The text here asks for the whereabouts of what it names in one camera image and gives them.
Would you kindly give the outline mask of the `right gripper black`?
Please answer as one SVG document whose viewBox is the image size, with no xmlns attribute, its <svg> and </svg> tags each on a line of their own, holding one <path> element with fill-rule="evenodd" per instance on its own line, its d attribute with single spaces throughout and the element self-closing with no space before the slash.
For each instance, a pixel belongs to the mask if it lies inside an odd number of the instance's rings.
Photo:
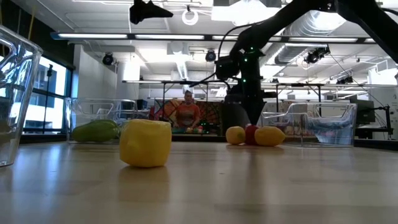
<svg viewBox="0 0 398 224">
<path fill-rule="evenodd" d="M 256 125 L 264 107 L 264 98 L 275 98 L 277 93 L 275 91 L 264 91 L 261 89 L 262 77 L 259 71 L 259 62 L 257 60 L 242 60 L 239 62 L 239 71 L 241 78 L 238 84 L 233 86 L 227 92 L 225 101 L 243 101 L 244 108 L 249 124 Z"/>
</svg>

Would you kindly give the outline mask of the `yellow lemon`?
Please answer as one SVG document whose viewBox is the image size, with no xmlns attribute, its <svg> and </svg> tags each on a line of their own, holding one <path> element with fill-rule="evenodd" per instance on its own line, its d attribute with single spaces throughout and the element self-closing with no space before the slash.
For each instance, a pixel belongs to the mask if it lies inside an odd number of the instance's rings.
<svg viewBox="0 0 398 224">
<path fill-rule="evenodd" d="M 226 141 L 232 145 L 239 145 L 245 142 L 246 140 L 246 132 L 240 126 L 232 126 L 226 130 Z"/>
<path fill-rule="evenodd" d="M 283 143 L 285 134 L 275 126 L 264 126 L 255 131 L 254 139 L 260 146 L 274 147 Z"/>
</svg>

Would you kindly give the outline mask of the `yellow bell pepper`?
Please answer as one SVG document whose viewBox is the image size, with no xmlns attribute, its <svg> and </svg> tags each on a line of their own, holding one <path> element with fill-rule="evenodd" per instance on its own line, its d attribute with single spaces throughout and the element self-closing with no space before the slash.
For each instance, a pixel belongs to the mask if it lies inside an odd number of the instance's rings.
<svg viewBox="0 0 398 224">
<path fill-rule="evenodd" d="M 164 166 L 172 144 L 171 124 L 164 121 L 133 119 L 121 130 L 119 158 L 133 167 Z"/>
</svg>

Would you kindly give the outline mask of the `green pepper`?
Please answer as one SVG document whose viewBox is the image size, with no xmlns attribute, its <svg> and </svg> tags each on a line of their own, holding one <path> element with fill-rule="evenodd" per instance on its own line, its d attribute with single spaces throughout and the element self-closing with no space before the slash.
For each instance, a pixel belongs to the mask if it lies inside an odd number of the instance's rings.
<svg viewBox="0 0 398 224">
<path fill-rule="evenodd" d="M 110 119 L 99 119 L 77 126 L 71 137 L 77 142 L 106 142 L 115 139 L 119 126 Z"/>
</svg>

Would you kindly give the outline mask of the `red bell pepper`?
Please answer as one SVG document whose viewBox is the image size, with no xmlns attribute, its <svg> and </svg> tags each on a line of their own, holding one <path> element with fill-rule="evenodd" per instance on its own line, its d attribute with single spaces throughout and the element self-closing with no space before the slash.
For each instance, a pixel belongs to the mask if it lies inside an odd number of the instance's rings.
<svg viewBox="0 0 398 224">
<path fill-rule="evenodd" d="M 258 128 L 259 128 L 258 126 L 252 125 L 252 124 L 247 125 L 245 127 L 245 135 L 246 135 L 245 142 L 244 142 L 245 144 L 252 145 L 252 146 L 257 145 L 256 139 L 255 139 L 255 132 Z"/>
</svg>

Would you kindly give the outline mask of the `colourful patterned banner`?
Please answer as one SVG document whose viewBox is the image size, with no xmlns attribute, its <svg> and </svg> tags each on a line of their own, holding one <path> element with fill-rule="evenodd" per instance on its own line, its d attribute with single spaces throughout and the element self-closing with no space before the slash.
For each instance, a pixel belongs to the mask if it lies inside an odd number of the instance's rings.
<svg viewBox="0 0 398 224">
<path fill-rule="evenodd" d="M 200 115 L 198 126 L 209 132 L 215 132 L 221 124 L 220 102 L 194 101 Z M 149 119 L 166 121 L 173 125 L 177 123 L 177 110 L 183 106 L 183 100 L 178 98 L 156 98 L 151 106 Z"/>
</svg>

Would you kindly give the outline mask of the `long ceiling light bar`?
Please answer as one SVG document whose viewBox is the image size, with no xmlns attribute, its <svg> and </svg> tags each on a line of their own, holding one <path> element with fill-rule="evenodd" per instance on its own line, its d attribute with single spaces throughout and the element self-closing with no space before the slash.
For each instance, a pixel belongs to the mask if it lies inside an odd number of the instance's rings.
<svg viewBox="0 0 398 224">
<path fill-rule="evenodd" d="M 238 35 L 211 34 L 105 34 L 105 33 L 61 33 L 50 34 L 54 40 L 198 40 L 198 41 L 227 41 L 235 42 Z M 308 42 L 308 43 L 337 43 L 337 44 L 375 44 L 370 37 L 296 37 L 275 35 L 269 42 Z"/>
</svg>

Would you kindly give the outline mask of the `person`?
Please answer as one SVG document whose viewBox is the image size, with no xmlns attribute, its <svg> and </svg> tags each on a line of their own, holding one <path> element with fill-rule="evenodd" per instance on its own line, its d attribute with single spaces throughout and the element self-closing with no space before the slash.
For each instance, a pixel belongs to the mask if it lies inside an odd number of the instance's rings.
<svg viewBox="0 0 398 224">
<path fill-rule="evenodd" d="M 192 92 L 184 93 L 184 101 L 176 109 L 175 127 L 193 129 L 200 121 L 200 109 L 195 104 Z"/>
</svg>

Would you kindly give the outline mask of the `clear plastic basket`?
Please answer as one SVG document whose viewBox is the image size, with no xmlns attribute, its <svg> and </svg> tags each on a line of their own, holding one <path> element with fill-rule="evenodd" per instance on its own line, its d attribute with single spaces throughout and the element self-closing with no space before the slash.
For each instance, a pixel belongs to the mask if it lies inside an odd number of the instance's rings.
<svg viewBox="0 0 398 224">
<path fill-rule="evenodd" d="M 0 167 L 14 163 L 43 50 L 0 25 Z"/>
<path fill-rule="evenodd" d="M 68 98 L 65 101 L 65 122 L 67 141 L 72 144 L 117 144 L 125 122 L 137 117 L 139 111 L 134 100 L 106 98 Z M 115 139 L 106 142 L 77 142 L 71 137 L 77 127 L 94 120 L 110 119 L 119 126 Z"/>
<path fill-rule="evenodd" d="M 279 128 L 286 145 L 351 147 L 356 114 L 355 103 L 292 103 L 285 112 L 262 112 L 257 124 Z"/>
</svg>

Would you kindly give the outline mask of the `black computer monitor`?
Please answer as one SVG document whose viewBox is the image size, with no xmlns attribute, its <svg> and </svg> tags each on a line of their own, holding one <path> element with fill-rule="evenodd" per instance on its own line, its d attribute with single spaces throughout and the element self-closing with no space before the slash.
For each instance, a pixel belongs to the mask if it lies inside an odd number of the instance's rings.
<svg viewBox="0 0 398 224">
<path fill-rule="evenodd" d="M 356 137 L 358 137 L 359 139 L 372 139 L 373 133 L 387 133 L 390 135 L 393 134 L 389 105 L 375 107 L 373 101 L 358 100 L 356 98 L 350 98 L 349 102 L 357 105 L 355 129 Z M 378 127 L 367 127 L 367 125 L 375 123 L 377 121 L 376 111 L 385 112 L 386 121 L 383 123 L 381 121 L 381 118 L 379 118 Z"/>
</svg>

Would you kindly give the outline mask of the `black light stand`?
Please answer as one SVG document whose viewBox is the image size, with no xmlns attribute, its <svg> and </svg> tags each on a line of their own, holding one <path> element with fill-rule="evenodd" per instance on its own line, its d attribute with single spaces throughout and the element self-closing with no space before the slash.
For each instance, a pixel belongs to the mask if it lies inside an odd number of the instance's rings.
<svg viewBox="0 0 398 224">
<path fill-rule="evenodd" d="M 42 133 L 45 133 L 45 126 L 46 126 L 46 115 L 47 115 L 47 104 L 48 104 L 48 98 L 49 98 L 49 86 L 50 86 L 50 77 L 52 76 L 53 72 L 53 65 L 49 65 L 49 69 L 47 70 L 47 87 L 46 87 L 46 93 L 45 93 L 45 106 L 44 106 L 44 120 L 43 120 L 43 126 L 42 126 Z"/>
</svg>

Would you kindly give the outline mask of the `black frame station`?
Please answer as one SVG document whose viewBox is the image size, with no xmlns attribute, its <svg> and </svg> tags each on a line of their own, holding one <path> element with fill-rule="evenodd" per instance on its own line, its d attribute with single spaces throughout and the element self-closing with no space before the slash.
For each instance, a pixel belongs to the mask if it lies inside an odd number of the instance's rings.
<svg viewBox="0 0 398 224">
<path fill-rule="evenodd" d="M 202 80 L 202 81 L 191 81 L 191 80 L 177 80 L 177 81 L 172 81 L 172 80 L 138 80 L 138 81 L 123 81 L 123 83 L 131 83 L 131 84 L 162 84 L 162 105 L 161 105 L 161 116 L 160 120 L 161 121 L 167 121 L 170 116 L 166 114 L 165 112 L 165 94 L 176 84 L 185 86 L 188 85 L 189 88 L 191 88 L 191 92 L 193 93 L 194 91 L 192 90 L 193 87 L 199 86 L 201 87 L 202 85 L 206 86 L 205 90 L 202 90 L 205 93 L 205 97 L 201 98 L 202 100 L 205 100 L 206 102 L 209 101 L 209 86 L 210 85 L 224 85 L 227 90 L 231 88 L 230 84 L 227 81 L 223 80 Z"/>
</svg>

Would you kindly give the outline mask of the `silver ventilation duct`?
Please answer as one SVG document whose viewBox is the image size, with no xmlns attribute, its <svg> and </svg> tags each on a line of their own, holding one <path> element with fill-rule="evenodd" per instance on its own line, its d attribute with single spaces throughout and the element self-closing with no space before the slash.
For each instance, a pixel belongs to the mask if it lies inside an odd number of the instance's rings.
<svg viewBox="0 0 398 224">
<path fill-rule="evenodd" d="M 346 22 L 337 13 L 310 11 L 295 22 L 287 26 L 283 31 L 283 36 L 328 36 L 334 30 Z M 306 52 L 309 47 L 298 44 L 284 44 L 279 47 L 279 53 L 275 56 L 274 62 L 278 65 L 292 63 L 298 56 Z"/>
</svg>

